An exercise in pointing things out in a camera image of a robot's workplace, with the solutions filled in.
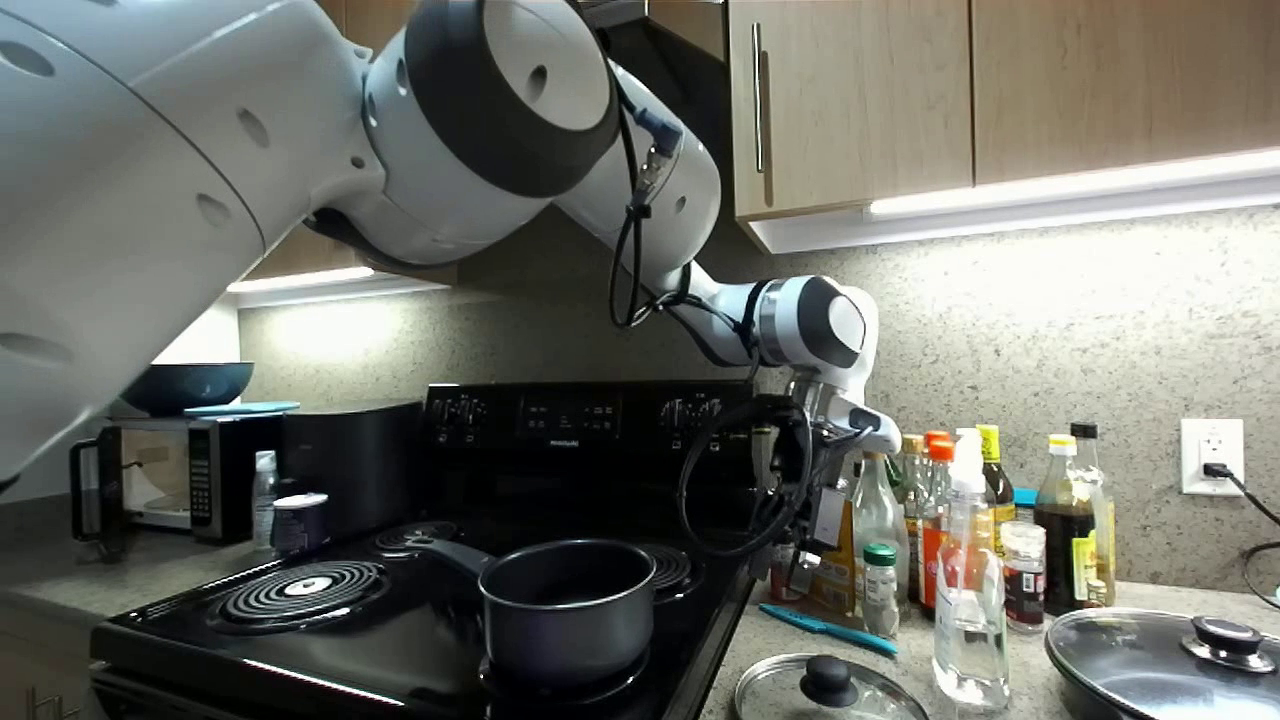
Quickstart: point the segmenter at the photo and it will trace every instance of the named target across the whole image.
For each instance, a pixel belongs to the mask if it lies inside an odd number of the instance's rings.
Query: blue knife
[[[823,633],[833,638],[840,638],[845,642],[851,642],[856,646],[865,647],[867,650],[874,650],[876,652],[883,652],[884,655],[897,655],[897,646],[888,642],[884,638],[873,635],[870,633],[864,633],[861,630],[854,630],[851,628],[845,628],[844,625],[837,625],[835,623],[827,623],[826,620],[819,620],[812,615],[805,615],[803,612],[796,612],[795,610],[788,610],[786,607],[778,607],[777,605],[768,605],[765,602],[760,603],[760,612],[777,618],[788,625],[795,625],[801,630],[808,630],[810,633]]]

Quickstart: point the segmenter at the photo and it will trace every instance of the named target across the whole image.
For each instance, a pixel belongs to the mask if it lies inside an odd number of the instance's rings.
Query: pot lid knob
[[[815,655],[805,662],[800,692],[827,707],[849,707],[858,700],[849,664],[831,655]]]
[[[1262,633],[1221,618],[1197,615],[1192,618],[1192,628],[1199,642],[1233,655],[1253,655],[1262,644]]]

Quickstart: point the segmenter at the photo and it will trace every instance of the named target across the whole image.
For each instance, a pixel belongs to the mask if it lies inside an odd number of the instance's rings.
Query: black stove
[[[417,518],[99,625],[99,701],[113,719],[695,717],[750,580],[742,561],[708,556],[678,530],[672,468],[696,415],[675,414],[671,402],[696,410],[744,392],[730,383],[433,387],[430,501]],[[612,418],[608,430],[602,418]],[[749,434],[726,433],[719,447],[699,464],[690,506],[695,524],[727,543],[739,539],[755,483]],[[504,555],[573,537],[626,539],[654,557],[654,635],[616,676],[548,692],[490,666],[475,579],[421,541]]]

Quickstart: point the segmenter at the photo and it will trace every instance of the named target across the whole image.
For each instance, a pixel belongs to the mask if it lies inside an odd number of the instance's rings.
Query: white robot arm
[[[573,3],[426,0],[375,59],[312,0],[0,0],[0,478],[298,222],[443,265],[552,202],[611,247],[646,215],[622,265],[713,363],[791,366],[815,428],[899,447],[864,406],[872,299],[694,263],[716,164]]]

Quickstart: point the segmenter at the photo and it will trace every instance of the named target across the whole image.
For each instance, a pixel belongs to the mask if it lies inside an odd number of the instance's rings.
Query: green bottle cap
[[[863,560],[865,560],[868,565],[892,568],[893,564],[897,562],[897,551],[893,550],[893,546],[891,544],[878,542],[863,548]]]

